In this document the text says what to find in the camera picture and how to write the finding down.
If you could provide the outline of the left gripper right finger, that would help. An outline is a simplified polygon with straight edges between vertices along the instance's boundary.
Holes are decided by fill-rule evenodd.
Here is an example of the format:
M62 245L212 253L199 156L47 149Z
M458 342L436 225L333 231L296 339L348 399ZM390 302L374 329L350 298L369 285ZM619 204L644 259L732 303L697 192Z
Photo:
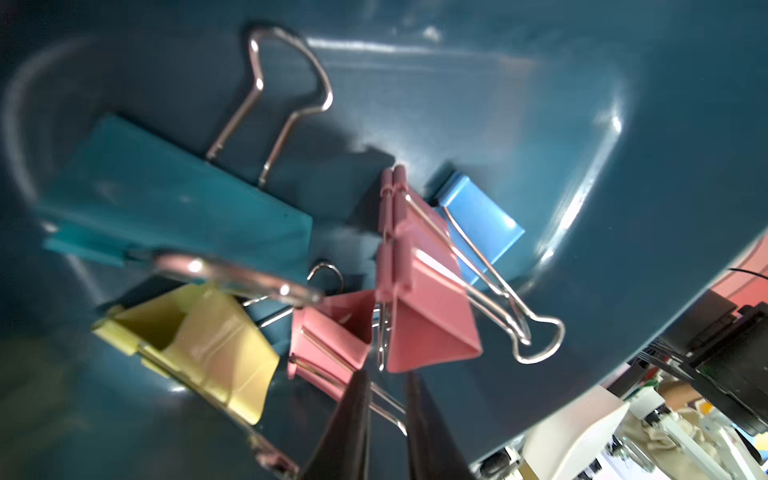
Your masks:
M406 429L411 479L474 479L422 377L405 382Z

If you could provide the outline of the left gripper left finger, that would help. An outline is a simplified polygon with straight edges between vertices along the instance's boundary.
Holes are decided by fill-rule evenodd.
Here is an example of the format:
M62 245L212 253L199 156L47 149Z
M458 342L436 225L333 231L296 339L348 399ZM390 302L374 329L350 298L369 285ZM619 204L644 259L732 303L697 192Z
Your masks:
M368 373L357 371L300 479L368 478L371 397Z

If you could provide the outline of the pink binder clip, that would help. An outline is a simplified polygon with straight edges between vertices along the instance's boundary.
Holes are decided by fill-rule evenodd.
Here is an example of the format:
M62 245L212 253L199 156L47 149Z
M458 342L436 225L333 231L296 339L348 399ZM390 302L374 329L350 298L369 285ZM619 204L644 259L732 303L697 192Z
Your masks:
M451 223L482 260L485 275L451 239L447 223L409 184L404 166L381 174L376 258L380 304L378 363L390 373L473 359L483 352L474 315L494 322L524 365L552 357L565 339L562 320L537 315Z
M337 294L316 306L285 307L257 320L256 326L267 329L290 318L288 377L299 376L338 401L353 374L364 369L371 352L377 299L372 290L346 293L342 273L329 261L317 262L307 278L321 270L335 274Z

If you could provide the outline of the yellow binder clip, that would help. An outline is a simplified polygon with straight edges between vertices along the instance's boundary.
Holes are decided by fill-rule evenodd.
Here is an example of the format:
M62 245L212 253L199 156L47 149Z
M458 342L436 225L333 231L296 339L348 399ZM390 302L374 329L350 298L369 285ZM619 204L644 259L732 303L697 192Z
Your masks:
M257 424L279 356L242 300L267 297L297 308L320 303L322 291L211 257L161 250L154 270L181 287L106 314L93 333L149 369L194 389L247 426Z

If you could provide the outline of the blue binder clip front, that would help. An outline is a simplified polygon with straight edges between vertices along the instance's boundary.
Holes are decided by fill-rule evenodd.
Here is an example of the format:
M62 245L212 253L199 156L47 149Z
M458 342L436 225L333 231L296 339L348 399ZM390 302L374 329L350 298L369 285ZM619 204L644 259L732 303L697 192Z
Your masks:
M451 223L461 227L475 247L495 264L525 233L525 229L481 190L469 176L454 171L435 195L433 210L447 223L459 250L485 275L490 272Z

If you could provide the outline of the teal binder clip front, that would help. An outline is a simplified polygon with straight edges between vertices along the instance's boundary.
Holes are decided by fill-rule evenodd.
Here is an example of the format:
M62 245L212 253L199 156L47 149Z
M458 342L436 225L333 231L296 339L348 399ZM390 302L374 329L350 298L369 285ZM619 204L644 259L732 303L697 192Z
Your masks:
M260 53L267 38L284 42L309 61L323 96L288 115L257 183L250 184L216 161L265 89ZM100 118L38 201L39 214L57 227L46 247L114 266L143 251L181 251L304 281L312 218L266 187L292 128L300 119L327 111L333 89L307 43L284 28L252 29L247 52L252 87L204 157L120 116Z

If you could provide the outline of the teal storage box tray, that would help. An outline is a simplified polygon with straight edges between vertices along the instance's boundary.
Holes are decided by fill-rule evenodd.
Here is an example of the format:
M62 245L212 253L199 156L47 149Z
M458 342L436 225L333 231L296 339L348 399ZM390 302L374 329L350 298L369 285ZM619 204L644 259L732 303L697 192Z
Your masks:
M467 461L600 383L766 231L763 1L5 1L3 478L267 477L230 420L91 331L172 282L45 249L36 211L105 114L201 159L261 25L334 90L268 180L312 216L311 261L373 286L393 164L425 197L462 172L524 228L497 269L567 333L524 366L480 318L480 357L423 371Z

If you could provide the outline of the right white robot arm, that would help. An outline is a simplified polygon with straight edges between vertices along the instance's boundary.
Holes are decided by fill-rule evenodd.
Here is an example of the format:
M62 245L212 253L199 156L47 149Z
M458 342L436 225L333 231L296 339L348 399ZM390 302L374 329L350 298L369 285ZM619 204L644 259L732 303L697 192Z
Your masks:
M623 399L656 373L683 383L749 435L767 431L767 302L702 294L607 384Z

